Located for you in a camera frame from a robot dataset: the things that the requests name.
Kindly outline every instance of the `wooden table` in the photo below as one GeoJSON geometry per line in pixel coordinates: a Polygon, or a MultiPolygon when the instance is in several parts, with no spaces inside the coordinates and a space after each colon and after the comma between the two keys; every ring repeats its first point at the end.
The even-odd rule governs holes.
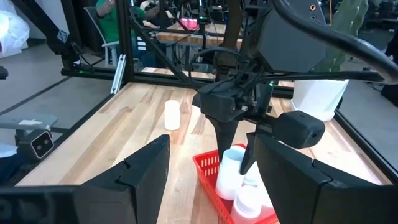
{"type": "MultiPolygon", "coordinates": [[[[211,33],[217,34],[224,34],[225,33],[225,24],[207,24],[206,31],[211,33]]],[[[175,23],[171,25],[169,28],[170,30],[183,30],[180,24],[175,23]]],[[[195,44],[195,45],[202,45],[203,37],[199,34],[189,35],[189,34],[176,34],[171,32],[159,32],[157,34],[157,39],[161,42],[179,42],[179,44],[195,44]]],[[[206,45],[219,45],[223,42],[224,37],[212,37],[208,36],[206,38],[206,45]]],[[[242,44],[242,39],[238,39],[236,42],[236,46],[240,47],[242,44]]]]}
{"type": "MultiPolygon", "coordinates": [[[[145,72],[167,70],[146,68],[145,72]]],[[[193,72],[193,76],[208,74],[193,72]]],[[[102,173],[161,134],[171,142],[169,177],[158,223],[217,223],[215,209],[197,181],[192,156],[216,148],[214,128],[191,105],[195,92],[184,88],[127,84],[18,185],[81,184],[102,173]],[[181,127],[164,129],[164,103],[181,102],[181,127]]],[[[273,98],[272,115],[290,109],[289,100],[273,98]]],[[[234,142],[246,143],[254,125],[240,122],[234,142]]],[[[388,179],[342,130],[326,123],[322,140],[300,152],[376,184],[388,179]]]]}

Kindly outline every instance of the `gray floor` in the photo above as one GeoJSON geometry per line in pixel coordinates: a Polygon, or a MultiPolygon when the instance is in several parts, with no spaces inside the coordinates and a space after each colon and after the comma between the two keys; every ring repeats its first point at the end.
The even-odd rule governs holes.
{"type": "MultiPolygon", "coordinates": [[[[361,37],[380,49],[392,34],[378,32],[361,37]]],[[[63,79],[60,57],[46,45],[29,48],[19,55],[0,59],[9,78],[0,81],[0,111],[63,79]]],[[[354,60],[345,70],[361,70],[365,64],[354,60]]],[[[69,128],[109,94],[110,81],[71,78],[10,114],[43,113],[58,117],[57,127],[69,128]]],[[[350,81],[343,96],[342,113],[398,168],[398,108],[367,84],[350,81]]],[[[0,142],[13,143],[13,132],[0,130],[0,142]]]]}
{"type": "MultiPolygon", "coordinates": [[[[7,80],[0,81],[0,111],[65,78],[60,74],[60,56],[47,45],[2,58],[0,65],[9,72],[7,80]]],[[[56,127],[69,128],[109,95],[111,84],[105,80],[71,78],[8,114],[52,114],[58,118],[56,127]]],[[[0,129],[0,142],[13,144],[13,135],[13,131],[0,129]]]]}

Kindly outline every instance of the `white bag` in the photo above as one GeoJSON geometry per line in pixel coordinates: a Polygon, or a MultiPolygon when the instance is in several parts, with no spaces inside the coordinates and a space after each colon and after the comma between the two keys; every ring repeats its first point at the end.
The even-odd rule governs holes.
{"type": "Polygon", "coordinates": [[[29,38],[29,25],[18,15],[0,11],[0,55],[19,50],[29,38]]]}

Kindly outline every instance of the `white cup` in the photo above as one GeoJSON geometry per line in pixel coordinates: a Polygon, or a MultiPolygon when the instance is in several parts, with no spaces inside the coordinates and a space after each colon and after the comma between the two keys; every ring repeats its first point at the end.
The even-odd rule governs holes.
{"type": "Polygon", "coordinates": [[[164,103],[164,128],[175,131],[180,128],[180,102],[169,100],[164,103]]]}
{"type": "Polygon", "coordinates": [[[262,183],[259,166],[257,165],[257,161],[249,168],[248,172],[244,175],[243,185],[250,185],[253,187],[257,187],[262,183]]]}
{"type": "Polygon", "coordinates": [[[234,200],[242,187],[244,176],[239,173],[244,150],[228,149],[223,154],[223,161],[218,171],[216,193],[222,199],[234,200]]]}
{"type": "Polygon", "coordinates": [[[221,163],[229,169],[238,171],[241,168],[242,160],[244,156],[244,149],[228,149],[224,151],[223,160],[221,163]]]}
{"type": "Polygon", "coordinates": [[[250,185],[243,186],[233,203],[231,217],[235,223],[252,224],[261,214],[259,189],[250,185]]]}

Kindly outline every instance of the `red plastic basket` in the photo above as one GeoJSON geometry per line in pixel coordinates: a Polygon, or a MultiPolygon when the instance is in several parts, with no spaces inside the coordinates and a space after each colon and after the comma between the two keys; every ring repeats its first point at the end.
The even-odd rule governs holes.
{"type": "MultiPolygon", "coordinates": [[[[218,175],[218,167],[220,162],[218,160],[218,150],[206,152],[203,154],[195,155],[193,162],[197,167],[198,179],[201,186],[205,189],[207,196],[216,208],[216,211],[220,218],[227,224],[233,224],[234,221],[231,218],[231,209],[233,203],[221,199],[216,193],[216,181],[218,175]]],[[[274,224],[278,223],[276,214],[273,214],[259,222],[257,224],[274,224]]]]}

